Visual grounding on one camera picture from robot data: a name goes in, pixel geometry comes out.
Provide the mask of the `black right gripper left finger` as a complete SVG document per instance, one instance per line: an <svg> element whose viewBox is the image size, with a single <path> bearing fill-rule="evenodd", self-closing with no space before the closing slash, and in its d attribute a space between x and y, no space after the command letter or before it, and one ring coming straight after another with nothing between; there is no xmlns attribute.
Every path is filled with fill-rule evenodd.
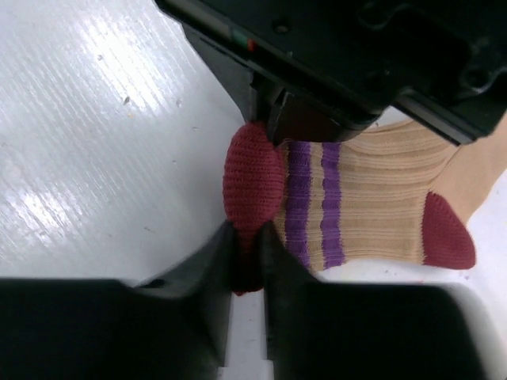
<svg viewBox="0 0 507 380"><path fill-rule="evenodd" d="M153 279L1 281L4 379L215 379L227 356L236 233L224 223Z"/></svg>

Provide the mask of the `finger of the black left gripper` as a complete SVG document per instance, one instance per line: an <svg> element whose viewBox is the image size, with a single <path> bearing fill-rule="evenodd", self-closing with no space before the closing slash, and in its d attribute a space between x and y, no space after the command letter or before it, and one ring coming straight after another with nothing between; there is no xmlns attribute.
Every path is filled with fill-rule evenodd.
<svg viewBox="0 0 507 380"><path fill-rule="evenodd" d="M269 118L269 80L248 66L248 53L235 42L184 24L188 42L202 58L244 120L267 121Z"/></svg>

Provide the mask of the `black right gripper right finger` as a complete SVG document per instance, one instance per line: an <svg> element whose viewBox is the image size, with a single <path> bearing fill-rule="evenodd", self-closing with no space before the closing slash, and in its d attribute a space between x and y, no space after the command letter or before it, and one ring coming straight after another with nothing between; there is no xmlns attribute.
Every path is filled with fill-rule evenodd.
<svg viewBox="0 0 507 380"><path fill-rule="evenodd" d="M277 379L503 379L485 306L454 283L325 282L267 222L257 238Z"/></svg>

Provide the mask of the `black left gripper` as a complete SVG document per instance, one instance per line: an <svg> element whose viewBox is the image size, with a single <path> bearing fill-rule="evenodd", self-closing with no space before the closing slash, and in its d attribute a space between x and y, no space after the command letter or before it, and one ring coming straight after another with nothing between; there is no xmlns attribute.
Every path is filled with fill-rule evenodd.
<svg viewBox="0 0 507 380"><path fill-rule="evenodd" d="M267 136L339 143L395 108L462 145L506 111L503 1L160 1L269 80Z"/></svg>

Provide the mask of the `tan sock with purple stripes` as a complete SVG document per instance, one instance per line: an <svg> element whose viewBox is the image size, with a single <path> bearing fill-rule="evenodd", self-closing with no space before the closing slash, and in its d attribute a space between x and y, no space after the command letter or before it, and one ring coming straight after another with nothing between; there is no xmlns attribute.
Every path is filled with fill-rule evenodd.
<svg viewBox="0 0 507 380"><path fill-rule="evenodd" d="M473 268L467 222L506 169L506 126L454 146L413 120L346 142L274 146L262 123L227 151L223 204L238 233L233 289L261 289L257 235L272 222L283 246L320 272L351 259Z"/></svg>

